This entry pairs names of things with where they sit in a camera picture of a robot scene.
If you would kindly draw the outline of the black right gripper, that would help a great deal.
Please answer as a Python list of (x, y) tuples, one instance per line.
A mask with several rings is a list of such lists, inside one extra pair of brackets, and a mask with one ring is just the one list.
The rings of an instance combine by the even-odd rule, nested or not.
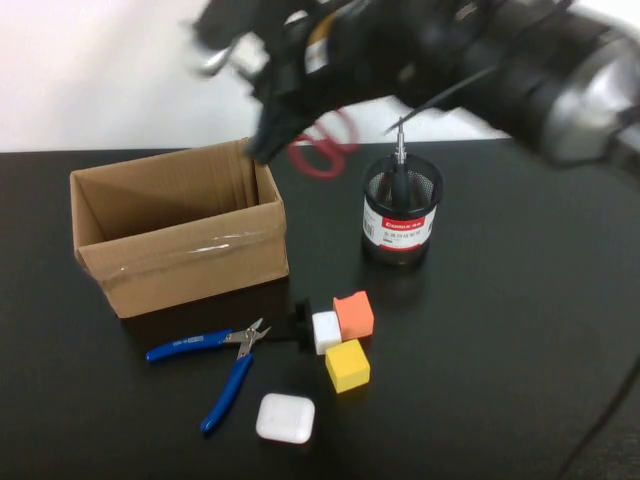
[(277, 125), (287, 146), (323, 114), (380, 96), (371, 53), (378, 1), (262, 1), (259, 37), (269, 56), (259, 73), (262, 110), (248, 157), (271, 162)]

